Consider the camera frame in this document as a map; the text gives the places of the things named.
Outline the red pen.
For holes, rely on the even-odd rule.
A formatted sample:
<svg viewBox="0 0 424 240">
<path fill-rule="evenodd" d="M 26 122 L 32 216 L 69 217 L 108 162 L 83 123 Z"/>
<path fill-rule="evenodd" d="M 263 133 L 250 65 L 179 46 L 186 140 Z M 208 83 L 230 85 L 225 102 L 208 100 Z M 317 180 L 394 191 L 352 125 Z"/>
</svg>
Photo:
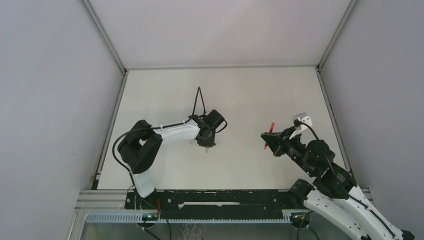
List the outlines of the red pen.
<svg viewBox="0 0 424 240">
<path fill-rule="evenodd" d="M 272 133 L 273 133 L 273 130 L 274 130 L 274 127 L 275 127 L 275 123 L 276 122 L 273 120 L 271 122 L 271 125 L 270 125 L 268 132 L 265 133 L 265 138 L 263 139 L 265 141 L 265 144 L 264 144 L 264 147 L 263 147 L 264 150 L 266 150 L 268 148 L 269 138 L 270 138 L 270 136 L 272 136 Z"/>
</svg>

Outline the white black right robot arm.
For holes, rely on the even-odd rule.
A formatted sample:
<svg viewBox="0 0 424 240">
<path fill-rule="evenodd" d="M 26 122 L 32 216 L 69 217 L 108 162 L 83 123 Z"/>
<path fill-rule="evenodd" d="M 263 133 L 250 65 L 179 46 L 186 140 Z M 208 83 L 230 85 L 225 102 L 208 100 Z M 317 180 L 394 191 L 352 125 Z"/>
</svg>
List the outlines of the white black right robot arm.
<svg viewBox="0 0 424 240">
<path fill-rule="evenodd" d="M 303 206 L 337 226 L 352 240 L 413 240 L 415 236 L 389 222 L 365 196 L 353 176 L 334 163 L 335 154 L 324 140 L 301 142 L 295 127 L 263 133 L 274 156 L 288 156 L 312 183 L 298 179 L 290 188 L 289 203 Z"/>
</svg>

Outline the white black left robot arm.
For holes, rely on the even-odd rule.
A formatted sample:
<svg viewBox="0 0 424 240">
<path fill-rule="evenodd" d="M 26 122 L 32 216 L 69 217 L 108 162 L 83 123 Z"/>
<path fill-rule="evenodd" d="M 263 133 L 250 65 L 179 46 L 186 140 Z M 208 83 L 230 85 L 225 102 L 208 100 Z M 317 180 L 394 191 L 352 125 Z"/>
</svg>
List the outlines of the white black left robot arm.
<svg viewBox="0 0 424 240">
<path fill-rule="evenodd" d="M 261 133 L 217 110 L 151 125 L 142 119 L 112 145 L 114 159 L 128 172 L 137 202 L 149 209 L 156 190 L 278 189 L 284 181 Z"/>
</svg>

